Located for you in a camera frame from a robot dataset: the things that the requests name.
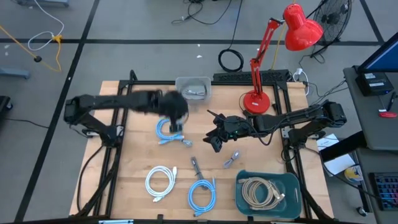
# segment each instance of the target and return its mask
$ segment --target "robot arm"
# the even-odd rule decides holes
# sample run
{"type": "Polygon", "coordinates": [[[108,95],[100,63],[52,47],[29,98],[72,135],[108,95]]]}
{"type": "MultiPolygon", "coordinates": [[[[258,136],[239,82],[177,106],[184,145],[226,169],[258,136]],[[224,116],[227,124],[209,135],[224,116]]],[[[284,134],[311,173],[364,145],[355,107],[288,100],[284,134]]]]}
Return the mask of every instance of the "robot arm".
{"type": "Polygon", "coordinates": [[[129,108],[133,111],[155,113],[170,119],[170,132],[182,130],[178,122],[188,113],[188,104],[177,91],[169,91],[163,95],[161,90],[134,91],[128,95],[91,96],[81,95],[67,100],[65,103],[64,120],[69,125],[81,124],[90,131],[98,133],[104,145],[115,146],[118,137],[123,134],[121,126],[107,126],[90,115],[91,110],[129,108]]]}
{"type": "Polygon", "coordinates": [[[320,105],[312,105],[308,108],[285,113],[277,116],[270,114],[245,114],[246,119],[239,116],[225,117],[223,114],[214,114],[213,123],[217,126],[207,133],[203,141],[210,143],[215,152],[219,152],[223,142],[238,138],[254,137],[263,138],[272,134],[279,128],[294,124],[309,122],[300,129],[290,129],[285,134],[293,147],[302,147],[307,138],[325,127],[339,128],[347,122],[340,104],[324,101],[320,105]]]}

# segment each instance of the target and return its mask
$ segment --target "yellow cable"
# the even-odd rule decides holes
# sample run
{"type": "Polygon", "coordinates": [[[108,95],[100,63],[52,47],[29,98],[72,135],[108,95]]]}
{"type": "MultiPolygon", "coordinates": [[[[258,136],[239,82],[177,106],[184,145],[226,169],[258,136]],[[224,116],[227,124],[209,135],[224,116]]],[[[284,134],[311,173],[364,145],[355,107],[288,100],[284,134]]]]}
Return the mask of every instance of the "yellow cable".
{"type": "MultiPolygon", "coordinates": [[[[18,44],[22,49],[24,49],[30,56],[32,56],[33,58],[37,58],[37,56],[35,54],[33,54],[30,50],[26,49],[26,47],[24,47],[17,39],[15,39],[10,33],[8,33],[3,26],[0,25],[0,29],[9,37],[11,38],[16,44],[18,44]]],[[[43,60],[41,60],[40,62],[46,66],[48,69],[55,71],[55,72],[61,72],[61,65],[60,62],[58,61],[58,56],[60,55],[61,52],[61,35],[56,35],[55,37],[53,37],[53,40],[57,41],[58,43],[58,52],[57,52],[57,56],[55,57],[55,60],[57,61],[58,64],[58,69],[55,69],[53,67],[51,67],[49,64],[45,63],[43,60]]]]}
{"type": "Polygon", "coordinates": [[[275,63],[276,63],[276,58],[277,58],[277,56],[278,56],[279,43],[280,43],[280,40],[282,39],[283,33],[285,32],[285,28],[286,28],[286,23],[284,22],[284,25],[282,26],[282,31],[281,31],[280,34],[279,34],[278,43],[277,43],[277,45],[276,45],[275,54],[274,54],[274,61],[272,62],[271,70],[274,69],[274,66],[275,66],[275,63]]]}

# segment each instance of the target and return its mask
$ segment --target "wooden board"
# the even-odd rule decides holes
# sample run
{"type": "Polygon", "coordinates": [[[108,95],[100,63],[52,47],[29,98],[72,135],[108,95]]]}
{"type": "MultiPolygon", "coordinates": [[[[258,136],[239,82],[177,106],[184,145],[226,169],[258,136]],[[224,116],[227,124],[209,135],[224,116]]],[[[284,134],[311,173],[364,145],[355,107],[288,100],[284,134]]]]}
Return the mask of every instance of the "wooden board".
{"type": "MultiPolygon", "coordinates": [[[[101,95],[116,94],[118,82],[103,82],[101,95]]],[[[301,83],[289,83],[289,97],[292,110],[307,107],[301,83]]],[[[150,86],[137,85],[134,90],[162,89],[171,90],[174,86],[150,86]]],[[[223,144],[221,152],[215,153],[211,145],[202,141],[205,133],[215,128],[212,123],[213,116],[206,112],[207,109],[215,113],[223,113],[225,116],[242,116],[239,109],[239,97],[251,90],[251,86],[212,86],[211,101],[207,105],[190,108],[189,120],[184,126],[184,136],[193,141],[193,147],[187,148],[180,142],[170,142],[166,145],[158,145],[159,139],[154,129],[159,117],[156,115],[143,115],[130,111],[127,119],[121,162],[119,165],[118,181],[113,200],[112,218],[156,219],[158,214],[163,214],[164,219],[169,220],[247,220],[235,206],[234,182],[236,174],[246,169],[256,172],[284,173],[285,165],[280,158],[282,139],[279,132],[275,132],[270,146],[264,147],[258,139],[243,138],[238,141],[230,141],[223,144]],[[232,153],[239,149],[241,157],[236,160],[229,169],[223,169],[224,161],[228,160],[232,153]],[[190,163],[190,158],[195,156],[206,179],[216,179],[217,202],[214,209],[199,217],[193,216],[193,210],[188,204],[188,191],[197,180],[195,171],[190,163]],[[166,166],[170,169],[177,166],[178,174],[175,187],[161,201],[152,202],[153,197],[146,192],[145,179],[148,172],[154,166],[166,166]]],[[[270,96],[271,102],[275,101],[272,87],[264,87],[264,91],[270,96]]],[[[275,114],[270,108],[267,113],[275,114]]],[[[112,110],[96,111],[95,117],[110,124],[112,110]]],[[[100,139],[94,138],[88,141],[83,163],[98,149],[100,139]]],[[[317,149],[315,141],[308,141],[307,146],[317,149]]],[[[325,177],[319,156],[315,153],[301,150],[302,164],[305,171],[307,188],[314,199],[324,211],[333,216],[330,199],[326,187],[325,177]]],[[[81,206],[87,202],[98,186],[98,181],[103,163],[104,150],[99,153],[88,165],[82,180],[81,206]]],[[[168,178],[163,174],[155,174],[151,179],[151,187],[156,191],[165,189],[168,178]]],[[[194,201],[198,205],[206,205],[210,199],[210,193],[197,189],[194,193],[194,201]]],[[[76,210],[76,194],[72,202],[70,214],[76,210]]],[[[101,211],[104,212],[106,200],[103,200],[101,211]]],[[[254,217],[255,220],[270,220],[265,217],[254,217]]]]}

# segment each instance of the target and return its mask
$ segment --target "teal bin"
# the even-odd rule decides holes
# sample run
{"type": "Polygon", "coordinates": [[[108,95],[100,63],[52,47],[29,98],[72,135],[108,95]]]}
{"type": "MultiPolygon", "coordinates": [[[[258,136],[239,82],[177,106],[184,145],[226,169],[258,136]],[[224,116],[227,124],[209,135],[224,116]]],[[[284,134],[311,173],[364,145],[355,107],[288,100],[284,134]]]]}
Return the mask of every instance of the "teal bin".
{"type": "MultiPolygon", "coordinates": [[[[261,185],[256,190],[256,197],[260,202],[265,200],[267,194],[268,189],[264,185],[261,185]]],[[[241,170],[237,174],[235,180],[235,204],[241,213],[249,216],[259,215],[274,218],[297,218],[301,214],[302,207],[299,180],[297,180],[296,176],[290,173],[270,174],[263,172],[246,172],[246,170],[241,170]],[[249,204],[244,201],[242,196],[243,184],[238,183],[239,179],[247,179],[250,177],[261,177],[272,181],[276,184],[279,191],[285,194],[285,198],[272,210],[251,210],[249,208],[249,204]]]]}

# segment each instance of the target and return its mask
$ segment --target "computer monitor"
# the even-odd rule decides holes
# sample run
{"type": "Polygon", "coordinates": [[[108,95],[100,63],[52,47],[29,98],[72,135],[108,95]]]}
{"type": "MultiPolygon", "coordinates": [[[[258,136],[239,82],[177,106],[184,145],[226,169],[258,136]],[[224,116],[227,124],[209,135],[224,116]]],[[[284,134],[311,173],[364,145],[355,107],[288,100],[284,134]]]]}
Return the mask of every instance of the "computer monitor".
{"type": "Polygon", "coordinates": [[[398,72],[398,32],[374,52],[359,72],[398,72]]]}

